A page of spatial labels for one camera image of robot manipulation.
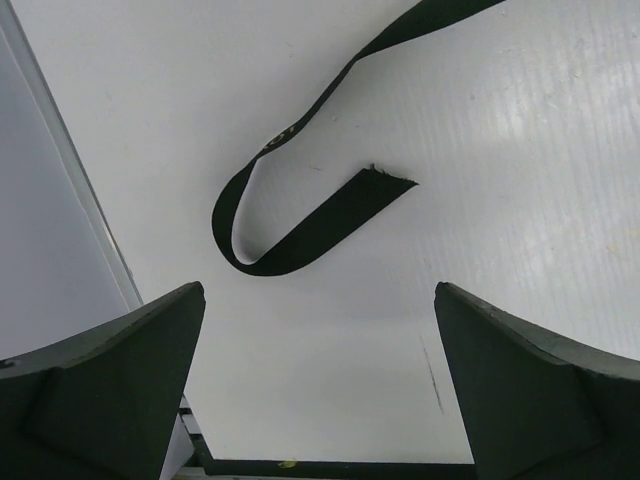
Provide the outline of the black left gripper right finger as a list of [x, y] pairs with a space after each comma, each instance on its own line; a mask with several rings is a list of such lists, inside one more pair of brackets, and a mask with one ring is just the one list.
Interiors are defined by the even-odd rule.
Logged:
[[479, 478], [638, 478], [638, 361], [451, 283], [434, 307]]

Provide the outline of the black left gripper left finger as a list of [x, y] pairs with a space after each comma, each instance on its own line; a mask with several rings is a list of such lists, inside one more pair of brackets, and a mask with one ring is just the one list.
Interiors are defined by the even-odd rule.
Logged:
[[1, 362], [4, 479], [157, 479], [205, 311], [187, 283]]

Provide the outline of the black ribbon with gold lettering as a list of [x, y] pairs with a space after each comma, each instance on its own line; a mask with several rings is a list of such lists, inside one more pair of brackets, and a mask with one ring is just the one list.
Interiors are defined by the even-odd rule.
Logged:
[[388, 174], [371, 165], [357, 172], [255, 262], [241, 261], [234, 251], [235, 217], [258, 161], [300, 134], [356, 62], [454, 25], [496, 4], [494, 0], [420, 1], [354, 55], [309, 110], [268, 142], [222, 189], [213, 207], [211, 228], [215, 243], [229, 264], [255, 277], [276, 277], [298, 271], [325, 255], [416, 187], [417, 183], [413, 180]]

